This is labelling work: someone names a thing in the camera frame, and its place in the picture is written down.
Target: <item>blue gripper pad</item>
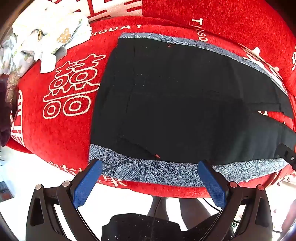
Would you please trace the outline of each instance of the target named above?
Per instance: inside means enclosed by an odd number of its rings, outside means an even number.
[[[199,161],[197,172],[217,207],[224,208],[229,194],[228,181],[206,161]]]
[[[82,181],[78,184],[73,195],[73,205],[77,209],[85,204],[94,185],[102,174],[103,163],[97,160],[92,168],[88,171]]]

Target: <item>white fabric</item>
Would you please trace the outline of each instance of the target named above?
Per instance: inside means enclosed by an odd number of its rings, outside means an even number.
[[[55,53],[61,46],[69,49],[91,37],[91,27],[80,12],[47,0],[35,0],[13,23],[17,35],[18,52],[34,53],[34,60],[41,59],[41,72],[55,69]],[[38,41],[38,32],[42,38]]]
[[[15,34],[9,31],[0,47],[0,74],[16,72],[22,77],[34,63],[33,55],[17,49],[16,42]]]

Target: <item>red blanket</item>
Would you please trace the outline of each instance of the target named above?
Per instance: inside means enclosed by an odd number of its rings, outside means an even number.
[[[105,0],[106,4],[108,2],[115,3],[117,0]],[[37,62],[21,79],[19,112],[13,122],[12,136],[30,152],[72,174],[77,174],[86,167],[92,100],[95,98],[110,52],[123,32],[153,32],[190,38],[220,46],[239,56],[246,58],[249,58],[248,55],[252,56],[270,74],[280,74],[288,89],[293,110],[295,110],[295,97],[290,92],[296,93],[294,89],[295,72],[292,70],[296,39],[281,17],[264,1],[235,1],[235,3],[225,1],[223,4],[217,4],[215,1],[199,1],[198,5],[192,6],[191,1],[187,0],[153,2],[143,0],[143,2],[130,1],[118,4],[115,12],[125,15],[119,9],[132,3],[138,3],[140,6],[129,11],[131,15],[135,11],[135,15],[154,18],[121,17],[93,22],[91,39],[68,50],[68,55],[57,63],[56,71],[39,74],[40,62]],[[102,13],[97,12],[97,14],[103,17],[102,14],[109,12],[109,16],[112,17],[111,9],[102,10]],[[249,9],[249,11],[241,13],[241,9]],[[186,26],[186,28],[177,28],[177,26]],[[229,42],[203,29],[239,42],[248,48]],[[261,50],[260,56],[251,52],[255,47]],[[91,84],[84,84],[83,81],[73,84],[66,83],[62,75],[71,71],[75,61],[80,61],[84,64],[83,68],[88,68],[88,80],[92,78],[88,83]],[[61,81],[57,82],[56,77],[61,77]],[[268,115],[294,130],[294,121],[282,113],[269,112]],[[290,172],[290,167],[286,167],[280,175],[284,176]],[[241,185],[255,187],[263,183],[266,186],[274,178],[275,174],[268,175]],[[135,183],[103,176],[100,177],[100,182],[156,196],[208,196],[204,188]]]

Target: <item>black fabric panel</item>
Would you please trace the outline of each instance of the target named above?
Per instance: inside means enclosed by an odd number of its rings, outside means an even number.
[[[272,159],[278,144],[293,149],[296,143],[291,129],[257,112],[291,109],[278,90],[269,77],[227,56],[119,39],[97,94],[91,143],[171,162]]]

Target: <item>blue floral fabric border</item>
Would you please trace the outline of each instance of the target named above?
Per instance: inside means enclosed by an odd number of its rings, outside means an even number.
[[[197,174],[197,164],[143,160],[124,156],[111,149],[91,144],[89,161],[103,162],[105,176],[127,181],[157,183],[180,187],[203,187]],[[228,181],[237,183],[277,172],[287,165],[284,159],[251,160],[217,165],[213,168]]]

